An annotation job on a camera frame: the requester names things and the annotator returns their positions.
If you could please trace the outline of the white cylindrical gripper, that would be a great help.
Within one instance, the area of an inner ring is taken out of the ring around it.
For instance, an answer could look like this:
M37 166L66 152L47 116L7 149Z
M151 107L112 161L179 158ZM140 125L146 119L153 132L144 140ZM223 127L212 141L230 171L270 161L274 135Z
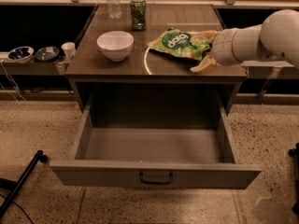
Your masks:
M193 73L212 71L222 65L229 66L245 61L261 61L265 57L265 48L260 41L261 26L251 26L244 29L232 28L221 32L207 30L199 32L212 48L205 58L195 67Z

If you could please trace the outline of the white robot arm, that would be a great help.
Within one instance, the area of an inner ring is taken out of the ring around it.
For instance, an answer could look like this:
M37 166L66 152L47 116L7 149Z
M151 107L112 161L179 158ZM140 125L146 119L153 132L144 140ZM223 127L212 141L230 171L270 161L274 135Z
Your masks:
M201 73L210 65L230 66L247 61L285 61L299 68L299 12L283 9L260 25L218 32L210 52L191 71Z

